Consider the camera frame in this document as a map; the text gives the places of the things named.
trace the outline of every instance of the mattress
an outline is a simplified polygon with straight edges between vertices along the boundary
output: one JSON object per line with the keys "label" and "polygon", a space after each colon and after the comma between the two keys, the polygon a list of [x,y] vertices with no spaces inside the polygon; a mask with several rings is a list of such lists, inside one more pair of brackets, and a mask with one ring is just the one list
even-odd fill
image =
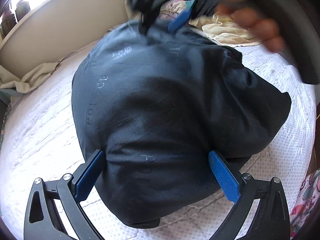
{"label": "mattress", "polygon": [[[84,162],[71,111],[71,83],[74,72],[95,44],[62,61],[57,71],[38,89],[12,100],[0,154],[0,208],[3,221],[18,240],[23,239],[24,215],[34,179],[60,179],[67,172],[73,173]],[[292,65],[260,45],[237,49],[243,53],[246,67],[281,92],[289,92],[292,99],[286,123],[270,145],[254,155],[241,172],[249,172],[256,179],[281,178],[289,209],[292,209],[314,143],[314,87],[303,84]],[[81,203],[101,235],[114,240],[207,240],[232,205],[220,190],[162,218],[158,228],[142,230],[123,225],[106,208],[95,189]],[[239,237],[246,233],[257,205],[255,201]],[[58,203],[58,210],[68,233],[77,239],[61,203]]]}

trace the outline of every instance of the black bag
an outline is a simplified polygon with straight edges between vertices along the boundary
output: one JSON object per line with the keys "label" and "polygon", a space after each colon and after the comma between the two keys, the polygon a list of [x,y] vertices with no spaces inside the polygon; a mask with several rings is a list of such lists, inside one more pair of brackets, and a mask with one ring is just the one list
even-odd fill
{"label": "black bag", "polygon": [[242,54],[188,27],[147,36],[132,21],[104,37],[75,73],[72,112],[85,160],[106,152],[96,189],[125,225],[160,218],[220,189],[217,150],[241,168],[286,121],[291,99],[241,64]]}

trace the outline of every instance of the polka dot pattern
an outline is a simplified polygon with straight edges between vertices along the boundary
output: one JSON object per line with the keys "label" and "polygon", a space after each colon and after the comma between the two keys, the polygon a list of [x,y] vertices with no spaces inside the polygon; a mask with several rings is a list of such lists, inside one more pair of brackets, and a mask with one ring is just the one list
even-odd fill
{"label": "polka dot pattern", "polygon": [[[18,240],[23,239],[23,221],[33,180],[60,179],[84,162],[71,111],[71,82],[78,65],[95,44],[64,60],[39,89],[15,97],[0,154],[0,205],[3,220]],[[314,88],[300,81],[297,70],[278,54],[262,46],[239,47],[243,64],[289,92],[292,107],[288,120],[270,145],[254,155],[242,168],[256,179],[281,179],[289,209],[296,201],[304,180],[314,142],[316,106]],[[92,190],[81,203],[96,229],[105,239],[114,240],[207,240],[223,222],[233,203],[222,191],[161,219],[160,226],[142,230],[123,225]],[[238,237],[243,236],[255,213],[255,201]],[[58,211],[68,233],[77,239],[68,224],[62,205]]]}

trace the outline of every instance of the metal screw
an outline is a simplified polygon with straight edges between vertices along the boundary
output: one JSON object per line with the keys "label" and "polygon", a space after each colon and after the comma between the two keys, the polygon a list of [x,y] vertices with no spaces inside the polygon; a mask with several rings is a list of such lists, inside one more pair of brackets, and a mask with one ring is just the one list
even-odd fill
{"label": "metal screw", "polygon": [[274,181],[275,183],[277,183],[277,184],[281,182],[281,180],[280,180],[278,177],[274,177],[274,178],[273,178],[273,181]]}
{"label": "metal screw", "polygon": [[64,179],[64,180],[69,180],[69,179],[71,179],[71,174],[70,174],[70,173],[67,173],[67,174],[63,175],[63,179]]}
{"label": "metal screw", "polygon": [[249,173],[244,173],[243,174],[244,179],[249,180],[252,178],[252,176]]}
{"label": "metal screw", "polygon": [[40,178],[35,179],[35,184],[39,184],[41,182]]}

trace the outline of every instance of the human hand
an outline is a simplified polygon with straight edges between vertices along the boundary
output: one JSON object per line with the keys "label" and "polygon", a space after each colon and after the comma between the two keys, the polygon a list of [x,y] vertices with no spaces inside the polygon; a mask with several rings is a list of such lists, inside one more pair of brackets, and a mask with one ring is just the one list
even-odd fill
{"label": "human hand", "polygon": [[216,12],[218,15],[230,15],[239,26],[249,29],[253,35],[261,39],[263,45],[271,52],[281,52],[284,49],[284,39],[279,34],[275,20],[261,18],[252,8],[232,11],[224,4],[219,4]]}

